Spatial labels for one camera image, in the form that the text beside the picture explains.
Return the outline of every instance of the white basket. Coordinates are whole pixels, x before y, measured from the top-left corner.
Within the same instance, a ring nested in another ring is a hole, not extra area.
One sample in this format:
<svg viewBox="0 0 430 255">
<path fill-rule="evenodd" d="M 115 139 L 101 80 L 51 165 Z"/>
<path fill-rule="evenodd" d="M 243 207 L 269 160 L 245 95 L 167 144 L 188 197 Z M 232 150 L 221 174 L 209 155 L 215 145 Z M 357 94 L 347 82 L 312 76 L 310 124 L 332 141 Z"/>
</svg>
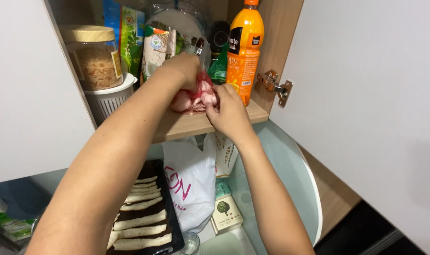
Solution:
<svg viewBox="0 0 430 255">
<path fill-rule="evenodd" d="M 84 91 L 87 103 L 98 126 L 133 94 L 133 83 L 136 81 L 138 81 L 136 77 L 127 73 L 126 77 L 124 77 L 124 82 L 117 87 Z"/>
</svg>

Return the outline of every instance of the baking tray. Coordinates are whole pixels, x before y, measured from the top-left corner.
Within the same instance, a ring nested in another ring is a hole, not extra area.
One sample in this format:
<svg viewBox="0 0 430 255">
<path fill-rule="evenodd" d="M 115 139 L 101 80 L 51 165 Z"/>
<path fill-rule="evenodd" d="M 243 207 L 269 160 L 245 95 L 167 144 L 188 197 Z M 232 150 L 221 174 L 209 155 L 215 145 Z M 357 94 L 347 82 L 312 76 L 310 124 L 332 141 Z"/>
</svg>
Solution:
<svg viewBox="0 0 430 255">
<path fill-rule="evenodd" d="M 152 225 L 160 225 L 164 224 L 165 221 L 167 223 L 167 229 L 165 232 L 162 232 L 158 235 L 151 236 L 142 236 L 137 238 L 157 238 L 159 236 L 163 236 L 168 232 L 172 233 L 172 241 L 162 246 L 155 247 L 147 247 L 139 251 L 115 251 L 114 247 L 111 247 L 107 251 L 107 255 L 167 255 L 178 252 L 183 249 L 185 246 L 184 238 L 182 236 L 182 231 L 179 226 L 179 222 L 177 220 L 176 211 L 174 211 L 174 206 L 172 204 L 171 194 L 168 188 L 168 182 L 165 175 L 165 170 L 163 168 L 163 161 L 161 160 L 148 160 L 144 163 L 142 167 L 141 173 L 138 176 L 138 179 L 145 179 L 157 176 L 155 180 L 158 188 L 161 188 L 161 196 L 163 200 L 159 203 L 151 206 L 152 212 L 150 212 L 149 208 L 141 211 L 131 211 L 131 214 L 135 214 L 136 216 L 147 216 L 150 214 L 155 214 L 164 209 L 166 210 L 166 220 L 152 224 Z"/>
</svg>

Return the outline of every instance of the black tray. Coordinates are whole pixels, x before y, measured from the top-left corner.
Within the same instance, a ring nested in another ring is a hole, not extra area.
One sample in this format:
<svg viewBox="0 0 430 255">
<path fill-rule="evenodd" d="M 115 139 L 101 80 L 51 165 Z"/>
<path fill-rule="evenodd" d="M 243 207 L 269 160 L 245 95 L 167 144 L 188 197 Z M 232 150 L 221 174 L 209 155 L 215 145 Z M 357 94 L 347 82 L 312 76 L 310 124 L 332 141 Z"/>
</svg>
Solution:
<svg viewBox="0 0 430 255">
<path fill-rule="evenodd" d="M 163 161 L 161 160 L 148 160 L 144 163 L 138 179 L 145 179 L 157 176 L 156 183 L 158 188 L 161 188 L 161 196 L 163 200 L 159 202 L 158 206 L 165 207 L 167 225 L 171 230 L 172 241 L 162 246 L 147 247 L 139 251 L 114 251 L 111 247 L 108 255 L 167 255 L 178 252 L 185 246 L 182 231 L 177 220 L 176 211 L 172 204 L 171 194 L 166 180 L 165 170 L 163 168 Z"/>
</svg>

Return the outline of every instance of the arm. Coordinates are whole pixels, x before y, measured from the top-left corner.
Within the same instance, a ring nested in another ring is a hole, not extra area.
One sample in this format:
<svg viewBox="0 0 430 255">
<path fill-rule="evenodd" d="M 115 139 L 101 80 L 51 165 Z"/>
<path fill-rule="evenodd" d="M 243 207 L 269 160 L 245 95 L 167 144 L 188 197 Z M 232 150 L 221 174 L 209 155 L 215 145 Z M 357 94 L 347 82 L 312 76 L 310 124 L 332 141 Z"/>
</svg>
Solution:
<svg viewBox="0 0 430 255">
<path fill-rule="evenodd" d="M 271 255 L 314 254 L 291 196 L 265 155 L 242 100 L 231 85 L 216 87 L 220 111 L 216 113 L 209 107 L 207 116 L 212 125 L 229 137 L 239 149 L 259 234 L 267 252 Z"/>
<path fill-rule="evenodd" d="M 27 255 L 105 254 L 161 117 L 179 89 L 195 87 L 198 68 L 196 56 L 165 61 L 94 132 L 59 183 Z"/>
</svg>

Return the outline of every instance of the hand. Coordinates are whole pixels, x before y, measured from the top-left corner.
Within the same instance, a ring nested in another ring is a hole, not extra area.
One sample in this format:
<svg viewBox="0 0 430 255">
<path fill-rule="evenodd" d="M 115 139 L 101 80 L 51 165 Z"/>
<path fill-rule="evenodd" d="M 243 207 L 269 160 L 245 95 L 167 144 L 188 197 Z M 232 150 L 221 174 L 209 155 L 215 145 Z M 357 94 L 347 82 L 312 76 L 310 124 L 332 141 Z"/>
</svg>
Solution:
<svg viewBox="0 0 430 255">
<path fill-rule="evenodd" d="M 175 77 L 179 82 L 179 89 L 196 89 L 196 75 L 200 71 L 199 58 L 195 55 L 181 53 L 163 62 L 158 69 L 164 75 Z"/>
<path fill-rule="evenodd" d="M 237 95 L 231 84 L 213 86 L 220 100 L 219 113 L 208 105 L 206 114 L 212 125 L 242 150 L 258 137 L 251 126 L 246 108 L 242 99 Z"/>
</svg>

